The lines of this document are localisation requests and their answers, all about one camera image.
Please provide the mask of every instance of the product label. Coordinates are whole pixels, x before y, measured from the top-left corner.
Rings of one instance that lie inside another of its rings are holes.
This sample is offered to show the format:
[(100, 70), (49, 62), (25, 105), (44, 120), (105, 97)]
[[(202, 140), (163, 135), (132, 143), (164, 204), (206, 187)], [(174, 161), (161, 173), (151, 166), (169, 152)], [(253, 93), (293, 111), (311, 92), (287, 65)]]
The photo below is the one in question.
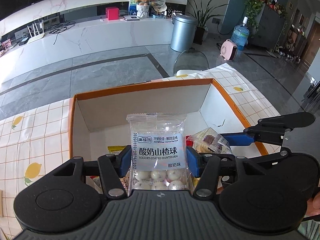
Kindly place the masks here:
[(172, 170), (186, 167), (182, 134), (133, 133), (132, 167), (138, 171)]

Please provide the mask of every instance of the red box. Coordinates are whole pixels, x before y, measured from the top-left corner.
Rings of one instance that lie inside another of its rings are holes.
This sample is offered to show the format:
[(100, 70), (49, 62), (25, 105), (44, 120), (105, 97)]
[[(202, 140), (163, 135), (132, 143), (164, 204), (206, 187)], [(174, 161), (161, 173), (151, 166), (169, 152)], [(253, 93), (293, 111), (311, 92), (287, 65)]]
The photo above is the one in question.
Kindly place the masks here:
[(106, 17), (108, 20), (118, 20), (119, 19), (119, 8), (118, 7), (107, 7)]

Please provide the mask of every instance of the wooden door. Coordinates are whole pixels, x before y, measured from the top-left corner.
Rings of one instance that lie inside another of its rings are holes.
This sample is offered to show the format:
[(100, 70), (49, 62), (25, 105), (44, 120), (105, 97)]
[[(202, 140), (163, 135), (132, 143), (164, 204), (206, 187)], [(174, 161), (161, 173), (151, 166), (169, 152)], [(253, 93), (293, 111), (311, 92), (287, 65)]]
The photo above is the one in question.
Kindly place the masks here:
[(303, 51), (302, 60), (310, 66), (320, 47), (320, 24), (314, 22), (308, 35), (308, 44)]

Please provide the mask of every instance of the picture frame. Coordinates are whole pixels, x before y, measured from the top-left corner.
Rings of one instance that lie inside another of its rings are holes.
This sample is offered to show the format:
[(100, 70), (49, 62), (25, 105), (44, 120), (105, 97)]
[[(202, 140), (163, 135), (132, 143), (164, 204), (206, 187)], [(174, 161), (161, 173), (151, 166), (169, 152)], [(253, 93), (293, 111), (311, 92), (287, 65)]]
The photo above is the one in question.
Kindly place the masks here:
[(299, 24), (302, 25), (304, 21), (304, 16), (301, 14), (300, 16), (300, 20), (299, 20)]
[(306, 21), (305, 21), (305, 23), (304, 23), (304, 26), (307, 28), (308, 24), (309, 24), (309, 17), (306, 18)]

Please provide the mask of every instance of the snack bag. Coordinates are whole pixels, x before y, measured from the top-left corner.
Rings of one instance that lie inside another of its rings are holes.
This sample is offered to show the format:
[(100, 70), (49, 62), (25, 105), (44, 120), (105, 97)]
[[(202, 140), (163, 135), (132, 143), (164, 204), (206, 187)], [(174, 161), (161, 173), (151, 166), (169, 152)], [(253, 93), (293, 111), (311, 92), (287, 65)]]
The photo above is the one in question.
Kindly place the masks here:
[(129, 194), (133, 189), (192, 189), (186, 161), (186, 115), (129, 114), (132, 164)]
[(232, 153), (228, 141), (211, 127), (189, 136), (187, 140), (193, 142), (193, 148), (199, 153)]

